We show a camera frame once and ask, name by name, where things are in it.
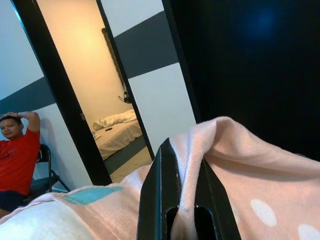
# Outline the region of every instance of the gray wall stripe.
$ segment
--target gray wall stripe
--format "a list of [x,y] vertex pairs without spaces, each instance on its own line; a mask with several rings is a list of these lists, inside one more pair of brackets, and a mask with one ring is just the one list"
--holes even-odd
[[119,34],[114,41],[129,79],[179,62],[164,11]]
[[0,100],[0,114],[34,111],[55,102],[47,80],[42,77]]

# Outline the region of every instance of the teal patch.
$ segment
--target teal patch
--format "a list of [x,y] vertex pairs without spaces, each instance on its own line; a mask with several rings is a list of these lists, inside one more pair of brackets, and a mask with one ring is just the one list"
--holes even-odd
[[94,187],[75,192],[73,194],[64,196],[63,198],[72,204],[88,205],[122,189],[124,189],[122,186]]

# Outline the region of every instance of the man's arm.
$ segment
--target man's arm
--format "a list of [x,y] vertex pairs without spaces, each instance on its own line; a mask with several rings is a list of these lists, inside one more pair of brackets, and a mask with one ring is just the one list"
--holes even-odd
[[24,118],[28,120],[27,128],[32,132],[38,132],[40,130],[40,118],[38,113],[34,111],[23,111],[23,112],[9,112],[3,116],[12,116],[16,118]]

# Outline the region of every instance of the black clip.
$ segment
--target black clip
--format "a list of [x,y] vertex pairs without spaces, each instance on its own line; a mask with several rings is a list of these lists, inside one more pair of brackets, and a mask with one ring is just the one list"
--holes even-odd
[[[158,149],[140,195],[138,240],[169,240],[178,211],[181,181],[167,139]],[[202,160],[195,193],[194,222],[199,240],[240,240],[225,188]]]

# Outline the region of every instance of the dark shorts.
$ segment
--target dark shorts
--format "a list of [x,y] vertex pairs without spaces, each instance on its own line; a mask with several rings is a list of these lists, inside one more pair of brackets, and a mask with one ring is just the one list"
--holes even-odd
[[27,197],[16,191],[0,191],[0,209],[12,212],[21,206]]

